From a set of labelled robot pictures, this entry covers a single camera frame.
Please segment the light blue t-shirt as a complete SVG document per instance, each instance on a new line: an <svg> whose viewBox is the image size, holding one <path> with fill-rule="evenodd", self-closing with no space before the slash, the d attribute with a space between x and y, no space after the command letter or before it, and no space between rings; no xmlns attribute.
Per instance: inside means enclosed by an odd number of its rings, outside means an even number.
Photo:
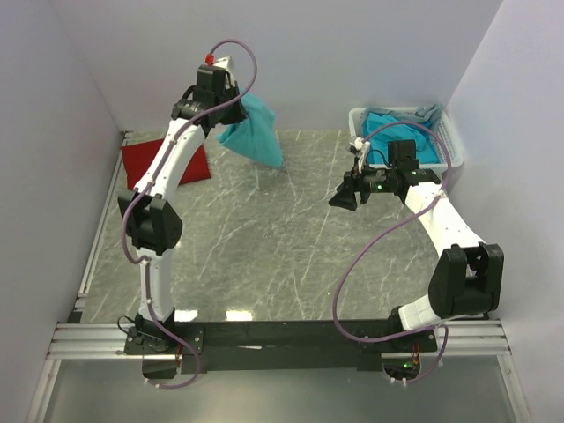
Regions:
<svg viewBox="0 0 564 423"><path fill-rule="evenodd" d="M226 126L216 136L219 144L260 165L282 168L283 153L274 129L275 113L251 93L245 94L241 102L248 118Z"/></svg>

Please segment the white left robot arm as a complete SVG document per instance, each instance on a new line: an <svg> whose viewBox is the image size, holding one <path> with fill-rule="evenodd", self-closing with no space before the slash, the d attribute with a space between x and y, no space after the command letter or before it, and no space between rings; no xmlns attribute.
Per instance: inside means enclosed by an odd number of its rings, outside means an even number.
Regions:
<svg viewBox="0 0 564 423"><path fill-rule="evenodd" d="M171 259L182 235L182 219L173 200L197 150L216 125L247 118L229 56L214 59L197 70L197 81L174 104L167 134L156 156L134 189L122 193L122 247L132 263L140 266L141 323L152 323L145 343L157 354L170 352L176 342Z"/></svg>

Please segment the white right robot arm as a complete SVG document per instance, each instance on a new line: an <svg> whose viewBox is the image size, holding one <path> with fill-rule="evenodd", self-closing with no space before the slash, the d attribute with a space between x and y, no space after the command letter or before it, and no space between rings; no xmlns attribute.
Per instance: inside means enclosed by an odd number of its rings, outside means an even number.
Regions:
<svg viewBox="0 0 564 423"><path fill-rule="evenodd" d="M417 330L452 318L495 311L500 302L504 253L487 244L464 222L431 169L422 168L412 140L394 142L388 163L367 164L370 143L358 137L350 143L352 170L345 173L331 206L355 211L373 194L391 193L426 230L438 255L427 293L391 314L387 329L391 348L405 352L418 340Z"/></svg>

